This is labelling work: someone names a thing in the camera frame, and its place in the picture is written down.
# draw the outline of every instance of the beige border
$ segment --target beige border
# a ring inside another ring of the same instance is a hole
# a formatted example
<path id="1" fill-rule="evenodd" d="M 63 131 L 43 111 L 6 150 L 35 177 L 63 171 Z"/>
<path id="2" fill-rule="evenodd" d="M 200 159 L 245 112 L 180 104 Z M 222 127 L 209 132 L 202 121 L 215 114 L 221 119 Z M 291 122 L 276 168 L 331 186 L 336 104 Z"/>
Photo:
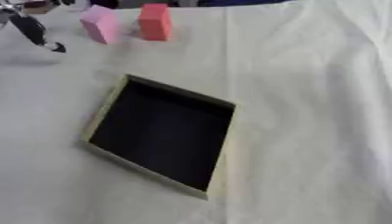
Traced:
<path id="1" fill-rule="evenodd" d="M 86 141 L 86 142 L 88 142 L 90 140 L 91 136 L 94 134 L 95 130 L 98 128 L 98 126 L 102 122 L 103 118 L 105 118 L 105 115 L 108 113 L 113 102 L 115 102 L 117 97 L 123 91 L 123 88 L 125 87 L 125 85 L 127 85 L 128 80 L 129 80 L 128 76 L 124 76 L 115 84 L 115 88 L 108 95 L 108 98 L 106 98 L 105 102 L 103 103 L 101 108 L 98 110 L 98 112 L 96 113 L 96 115 L 94 116 L 94 118 L 92 119 L 90 124 L 83 131 L 83 134 L 81 135 L 81 140 Z"/>

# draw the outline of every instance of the white cloth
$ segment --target white cloth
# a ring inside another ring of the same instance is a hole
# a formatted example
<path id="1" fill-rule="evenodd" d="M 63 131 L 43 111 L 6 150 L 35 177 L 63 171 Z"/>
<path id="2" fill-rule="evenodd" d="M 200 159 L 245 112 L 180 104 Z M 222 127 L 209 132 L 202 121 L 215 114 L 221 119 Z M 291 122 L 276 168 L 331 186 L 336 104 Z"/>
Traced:
<path id="1" fill-rule="evenodd" d="M 90 40 L 79 12 L 39 19 L 59 55 L 0 31 L 0 221 L 389 224 L 391 1 L 172 9 L 169 42 Z M 115 79 L 234 101 L 221 195 L 204 201 L 80 147 Z"/>

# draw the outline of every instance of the robotic arm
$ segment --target robotic arm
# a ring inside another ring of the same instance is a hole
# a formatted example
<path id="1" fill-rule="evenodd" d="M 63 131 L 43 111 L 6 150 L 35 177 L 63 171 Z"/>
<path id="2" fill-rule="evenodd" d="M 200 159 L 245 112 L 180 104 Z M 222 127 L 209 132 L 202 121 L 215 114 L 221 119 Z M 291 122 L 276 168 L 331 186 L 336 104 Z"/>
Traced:
<path id="1" fill-rule="evenodd" d="M 74 4 L 74 0 L 62 0 L 63 4 Z M 35 18 L 25 13 L 25 9 L 40 8 L 48 2 L 11 3 L 0 0 L 0 17 L 10 20 L 33 44 L 42 46 L 53 52 L 65 53 L 66 48 L 59 42 L 46 39 L 46 28 Z M 51 0 L 51 4 L 59 5 L 59 0 Z"/>

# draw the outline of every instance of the table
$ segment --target table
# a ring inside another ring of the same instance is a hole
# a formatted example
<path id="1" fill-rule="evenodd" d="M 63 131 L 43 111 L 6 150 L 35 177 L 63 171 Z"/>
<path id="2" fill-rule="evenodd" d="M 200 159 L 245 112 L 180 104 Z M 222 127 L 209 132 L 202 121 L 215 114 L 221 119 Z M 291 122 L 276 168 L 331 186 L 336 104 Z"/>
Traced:
<path id="1" fill-rule="evenodd" d="M 115 45 L 80 13 L 39 19 L 67 54 L 0 33 L 3 223 L 371 223 L 390 204 L 390 1 L 172 9 L 169 42 L 118 10 Z M 234 101 L 221 192 L 204 201 L 101 159 L 79 135 L 115 80 L 136 74 Z"/>

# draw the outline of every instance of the black surface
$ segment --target black surface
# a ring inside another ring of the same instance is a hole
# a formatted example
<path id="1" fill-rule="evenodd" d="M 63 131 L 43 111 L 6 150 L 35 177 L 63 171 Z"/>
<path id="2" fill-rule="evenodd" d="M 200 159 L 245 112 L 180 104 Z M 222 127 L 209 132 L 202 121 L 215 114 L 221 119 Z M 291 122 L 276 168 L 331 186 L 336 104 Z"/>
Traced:
<path id="1" fill-rule="evenodd" d="M 137 80 L 125 86 L 90 142 L 205 191 L 234 105 Z"/>

